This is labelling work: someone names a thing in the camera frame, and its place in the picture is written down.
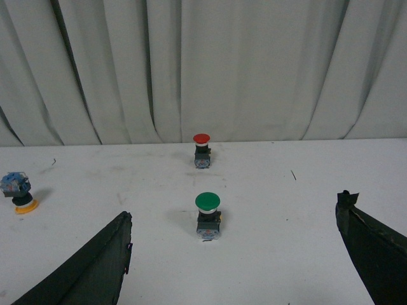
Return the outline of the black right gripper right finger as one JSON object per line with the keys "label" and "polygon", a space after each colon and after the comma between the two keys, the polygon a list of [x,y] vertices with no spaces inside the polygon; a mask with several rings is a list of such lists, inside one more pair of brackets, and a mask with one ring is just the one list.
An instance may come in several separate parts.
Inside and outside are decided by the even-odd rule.
{"label": "black right gripper right finger", "polygon": [[406,237],[358,209],[358,194],[337,194],[336,225],[375,304],[406,304]]}

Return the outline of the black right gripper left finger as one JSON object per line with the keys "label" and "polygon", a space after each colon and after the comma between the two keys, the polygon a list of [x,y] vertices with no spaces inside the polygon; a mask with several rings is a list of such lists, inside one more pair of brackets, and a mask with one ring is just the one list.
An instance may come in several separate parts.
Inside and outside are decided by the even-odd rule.
{"label": "black right gripper left finger", "polygon": [[132,216],[123,211],[14,304],[117,304],[132,255]]}

